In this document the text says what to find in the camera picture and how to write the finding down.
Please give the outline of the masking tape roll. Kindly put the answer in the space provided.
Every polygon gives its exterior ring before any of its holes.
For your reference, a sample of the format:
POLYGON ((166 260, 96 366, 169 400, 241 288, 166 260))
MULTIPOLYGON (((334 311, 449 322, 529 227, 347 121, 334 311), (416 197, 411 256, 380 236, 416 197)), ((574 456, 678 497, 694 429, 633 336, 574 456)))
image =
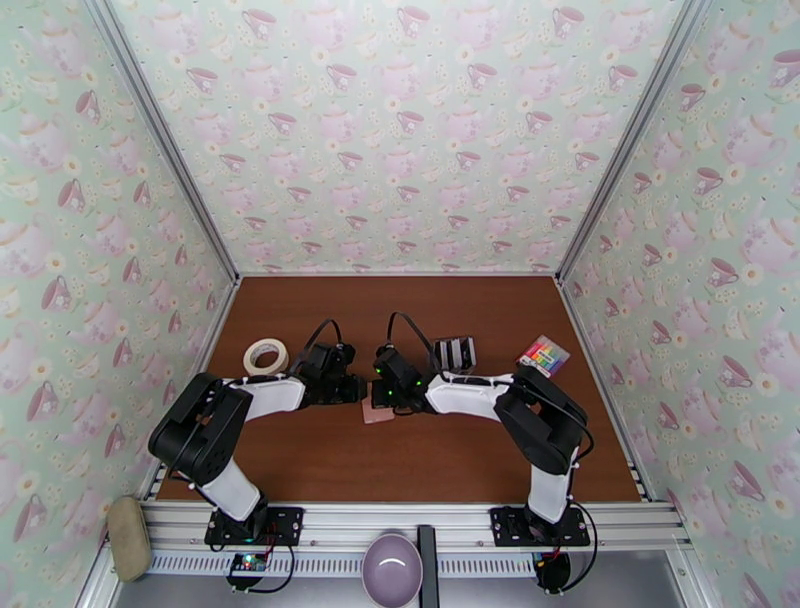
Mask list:
POLYGON ((286 370, 289 353, 285 344, 275 338, 263 338, 253 342, 244 352, 242 360, 248 376, 272 376, 286 370), (261 365, 259 359, 264 355, 273 355, 274 360, 268 365, 261 365))

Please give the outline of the aluminium corner post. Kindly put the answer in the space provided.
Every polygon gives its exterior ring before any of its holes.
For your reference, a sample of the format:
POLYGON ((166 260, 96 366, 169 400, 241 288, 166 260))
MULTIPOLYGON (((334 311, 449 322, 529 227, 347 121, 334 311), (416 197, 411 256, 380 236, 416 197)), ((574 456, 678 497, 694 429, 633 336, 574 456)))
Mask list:
POLYGON ((590 233, 599 221, 622 175, 633 159, 637 146, 659 108, 666 89, 677 73, 689 46, 715 0, 681 0, 680 11, 666 38, 660 55, 634 106, 619 142, 604 170, 586 212, 578 225, 565 256, 554 273, 556 286, 566 293, 568 276, 575 267, 590 233))
POLYGON ((170 130, 142 64, 131 46, 111 0, 81 0, 109 51, 112 63, 132 96, 160 158, 166 163, 204 238, 228 279, 238 284, 241 274, 223 243, 220 231, 201 196, 184 156, 170 130))

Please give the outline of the pink card holder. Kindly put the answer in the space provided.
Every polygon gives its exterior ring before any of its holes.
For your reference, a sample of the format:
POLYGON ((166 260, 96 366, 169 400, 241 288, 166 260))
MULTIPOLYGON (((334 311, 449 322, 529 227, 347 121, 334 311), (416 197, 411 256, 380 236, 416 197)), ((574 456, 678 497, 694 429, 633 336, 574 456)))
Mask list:
POLYGON ((361 401, 362 420, 365 425, 372 425, 384 422, 390 422, 395 419, 395 414, 392 408, 379 407, 375 408, 372 403, 372 384, 367 384, 367 392, 361 401))

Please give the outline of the aluminium side rail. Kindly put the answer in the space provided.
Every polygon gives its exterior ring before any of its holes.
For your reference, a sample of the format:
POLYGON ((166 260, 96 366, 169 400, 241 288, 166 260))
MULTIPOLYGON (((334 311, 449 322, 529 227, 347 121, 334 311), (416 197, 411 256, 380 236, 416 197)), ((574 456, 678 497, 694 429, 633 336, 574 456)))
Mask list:
MULTIPOLYGON (((202 371, 208 367, 242 280, 241 276, 236 276, 223 291, 220 303, 213 316, 213 322, 195 357, 191 368, 192 373, 202 371)), ((134 492, 134 497, 147 502, 153 496, 156 496, 162 485, 163 471, 163 466, 153 461, 146 471, 144 480, 134 492)), ((104 529, 94 562, 73 608, 113 608, 118 596, 119 585, 107 530, 104 529)))
MULTIPOLYGON (((594 382, 606 407, 609 420, 614 428, 617 441, 625 455, 630 475, 634 480, 637 491, 641 494, 640 505, 656 504, 652 482, 649 479, 640 458, 633 446, 630 434, 623 418, 615 409, 611 393, 600 373, 590 349, 590 342, 580 326, 574 306, 570 300, 570 293, 562 284, 559 276, 554 279, 556 289, 561 296, 565 310, 573 326, 577 340, 580 343, 584 358, 593 375, 594 382)), ((699 558, 690 541, 685 543, 673 540, 666 549, 662 549, 663 557, 668 565, 670 577, 675 593, 680 597, 684 608, 721 608, 708 578, 702 571, 699 558)))

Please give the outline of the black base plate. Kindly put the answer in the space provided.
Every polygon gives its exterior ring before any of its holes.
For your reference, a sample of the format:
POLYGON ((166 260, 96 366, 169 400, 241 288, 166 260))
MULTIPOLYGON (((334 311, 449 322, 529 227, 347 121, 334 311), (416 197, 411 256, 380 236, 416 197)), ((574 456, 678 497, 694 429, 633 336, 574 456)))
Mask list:
POLYGON ((233 546, 287 546, 299 544, 305 511, 300 507, 276 507, 259 503, 244 520, 221 508, 212 511, 204 543, 214 550, 233 546))
POLYGON ((556 523, 534 514, 527 506, 495 507, 489 510, 489 517, 496 547, 558 549, 592 544, 586 518, 576 505, 569 505, 556 523))

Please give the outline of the purple bowl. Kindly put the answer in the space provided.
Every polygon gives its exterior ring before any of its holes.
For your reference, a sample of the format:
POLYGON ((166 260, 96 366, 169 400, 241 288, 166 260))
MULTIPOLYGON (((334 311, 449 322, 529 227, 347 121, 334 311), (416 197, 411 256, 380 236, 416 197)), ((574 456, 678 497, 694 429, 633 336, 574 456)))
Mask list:
POLYGON ((363 554, 362 586, 380 608, 406 608, 417 599, 423 582, 423 563, 406 536, 387 532, 374 539, 363 554))

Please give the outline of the colourful sticky notes pack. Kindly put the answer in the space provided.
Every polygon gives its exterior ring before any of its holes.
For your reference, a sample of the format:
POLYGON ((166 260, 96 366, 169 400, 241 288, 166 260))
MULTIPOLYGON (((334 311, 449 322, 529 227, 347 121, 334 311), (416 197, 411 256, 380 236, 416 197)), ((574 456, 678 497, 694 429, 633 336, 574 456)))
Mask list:
POLYGON ((540 335, 517 358, 519 365, 533 367, 552 378, 569 360, 571 354, 552 339, 540 335))

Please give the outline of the aluminium front rail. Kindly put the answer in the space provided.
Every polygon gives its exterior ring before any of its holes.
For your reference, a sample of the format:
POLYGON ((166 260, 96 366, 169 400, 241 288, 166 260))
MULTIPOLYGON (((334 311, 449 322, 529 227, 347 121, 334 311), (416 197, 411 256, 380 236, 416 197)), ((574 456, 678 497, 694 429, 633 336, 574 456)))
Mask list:
MULTIPOLYGON (((301 507, 305 514, 299 547, 304 551, 355 552, 386 532, 415 538, 420 525, 435 528, 442 553, 501 549, 494 544, 488 503, 310 502, 301 507)), ((658 551, 673 540, 691 542, 676 509, 665 502, 644 506, 640 502, 589 502, 584 507, 591 546, 600 551, 658 551)), ((155 548, 205 549, 211 505, 156 500, 143 503, 142 509, 155 548)))

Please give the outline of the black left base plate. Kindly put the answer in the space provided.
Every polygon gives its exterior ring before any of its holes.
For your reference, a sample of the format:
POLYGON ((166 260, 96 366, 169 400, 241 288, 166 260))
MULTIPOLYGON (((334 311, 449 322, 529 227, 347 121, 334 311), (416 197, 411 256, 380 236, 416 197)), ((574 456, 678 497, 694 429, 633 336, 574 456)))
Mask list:
POLYGON ((305 511, 300 507, 276 507, 259 503, 244 520, 221 508, 212 511, 204 543, 214 550, 233 546, 287 546, 299 544, 305 511))

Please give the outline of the small circuit board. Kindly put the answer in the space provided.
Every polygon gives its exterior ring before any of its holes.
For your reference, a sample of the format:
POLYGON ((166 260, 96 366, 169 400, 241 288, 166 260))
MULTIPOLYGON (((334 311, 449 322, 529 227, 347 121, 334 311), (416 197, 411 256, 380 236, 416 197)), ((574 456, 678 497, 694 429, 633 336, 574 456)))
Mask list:
POLYGON ((269 555, 260 553, 236 553, 229 567, 229 577, 263 577, 268 570, 269 555))

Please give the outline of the black upright post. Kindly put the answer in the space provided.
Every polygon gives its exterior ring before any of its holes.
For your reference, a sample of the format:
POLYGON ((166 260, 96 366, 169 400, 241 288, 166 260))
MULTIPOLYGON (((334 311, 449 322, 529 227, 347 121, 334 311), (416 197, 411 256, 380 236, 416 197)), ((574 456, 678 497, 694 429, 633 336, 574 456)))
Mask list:
POLYGON ((436 531, 431 525, 417 528, 417 547, 422 563, 419 608, 440 608, 436 531))

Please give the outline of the aluminium back rail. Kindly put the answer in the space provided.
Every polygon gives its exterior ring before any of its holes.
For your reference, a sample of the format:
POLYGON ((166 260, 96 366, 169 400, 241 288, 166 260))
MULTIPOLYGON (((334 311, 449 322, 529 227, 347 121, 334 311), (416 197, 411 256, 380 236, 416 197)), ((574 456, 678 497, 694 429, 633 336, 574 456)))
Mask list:
POLYGON ((240 280, 246 278, 547 278, 556 279, 556 272, 479 272, 479 271, 402 271, 402 272, 244 272, 239 271, 240 280))

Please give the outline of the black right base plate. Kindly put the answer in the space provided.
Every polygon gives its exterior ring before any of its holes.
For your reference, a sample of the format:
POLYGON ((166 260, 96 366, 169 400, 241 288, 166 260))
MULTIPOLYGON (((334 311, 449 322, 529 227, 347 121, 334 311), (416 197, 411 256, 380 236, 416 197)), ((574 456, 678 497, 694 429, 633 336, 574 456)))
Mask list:
POLYGON ((534 514, 527 506, 495 507, 489 510, 489 517, 496 547, 558 549, 592 544, 586 518, 576 505, 569 505, 556 523, 534 514))

